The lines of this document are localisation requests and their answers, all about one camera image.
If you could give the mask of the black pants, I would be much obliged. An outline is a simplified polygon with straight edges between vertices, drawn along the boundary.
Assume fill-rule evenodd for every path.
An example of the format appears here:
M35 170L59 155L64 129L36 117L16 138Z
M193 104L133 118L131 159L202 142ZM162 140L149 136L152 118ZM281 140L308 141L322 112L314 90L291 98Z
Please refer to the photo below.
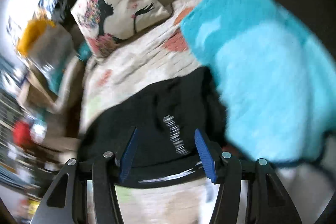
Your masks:
M130 188L172 186L203 174L195 131L226 145L226 108L208 67L151 84L102 112L89 126L77 158L92 164L111 151L119 184Z

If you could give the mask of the person in red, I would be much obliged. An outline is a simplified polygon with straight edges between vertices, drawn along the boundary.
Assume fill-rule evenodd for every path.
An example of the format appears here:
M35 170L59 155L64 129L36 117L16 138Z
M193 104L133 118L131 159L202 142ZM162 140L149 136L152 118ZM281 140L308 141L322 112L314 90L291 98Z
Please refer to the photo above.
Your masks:
M23 149L33 146L30 136L30 125L25 121L17 121L13 128L13 141Z

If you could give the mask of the turquoise star blanket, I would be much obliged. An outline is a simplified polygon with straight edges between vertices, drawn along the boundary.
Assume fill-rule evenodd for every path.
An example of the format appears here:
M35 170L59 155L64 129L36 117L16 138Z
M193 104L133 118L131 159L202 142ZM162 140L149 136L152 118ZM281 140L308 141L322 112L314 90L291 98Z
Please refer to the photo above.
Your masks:
M202 0L181 22L227 107L226 139L252 159L315 161L335 129L335 62L274 0Z

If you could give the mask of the heart pattern quilt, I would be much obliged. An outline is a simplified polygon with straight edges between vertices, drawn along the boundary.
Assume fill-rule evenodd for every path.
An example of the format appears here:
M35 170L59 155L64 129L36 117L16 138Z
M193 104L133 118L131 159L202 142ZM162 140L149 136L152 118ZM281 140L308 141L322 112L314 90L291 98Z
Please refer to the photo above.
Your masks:
M85 68L80 133L106 109L139 92L149 84L185 76L200 65L179 33L180 21L201 0L175 0L172 16L121 46L104 60L91 57ZM277 171L303 223L314 223L334 188L316 167L302 164ZM218 187L205 178L164 188L117 187L126 223L207 223Z

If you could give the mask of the grey plastic bag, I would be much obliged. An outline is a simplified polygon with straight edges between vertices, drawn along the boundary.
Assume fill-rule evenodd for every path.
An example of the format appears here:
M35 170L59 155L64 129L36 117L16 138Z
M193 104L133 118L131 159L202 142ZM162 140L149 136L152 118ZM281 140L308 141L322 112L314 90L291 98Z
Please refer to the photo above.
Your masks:
M46 77L60 69L74 52L71 34L60 24L47 26L29 50L28 59Z

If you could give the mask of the yellow bag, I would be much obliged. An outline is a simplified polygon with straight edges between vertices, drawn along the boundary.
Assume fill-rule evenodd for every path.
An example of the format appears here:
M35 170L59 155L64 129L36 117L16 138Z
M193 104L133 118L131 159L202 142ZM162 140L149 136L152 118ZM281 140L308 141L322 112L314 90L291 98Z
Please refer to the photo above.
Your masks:
M32 19L27 23L22 37L17 43L17 51L21 56L27 57L29 50L36 40L44 34L47 27L55 27L56 24L49 19Z

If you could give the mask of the floral woman print cushion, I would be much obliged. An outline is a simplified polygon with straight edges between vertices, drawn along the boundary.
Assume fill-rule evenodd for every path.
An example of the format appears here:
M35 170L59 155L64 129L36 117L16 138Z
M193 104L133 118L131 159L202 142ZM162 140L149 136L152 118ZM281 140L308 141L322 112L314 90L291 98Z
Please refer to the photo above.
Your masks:
M98 59L171 14L158 0L77 0L71 13Z

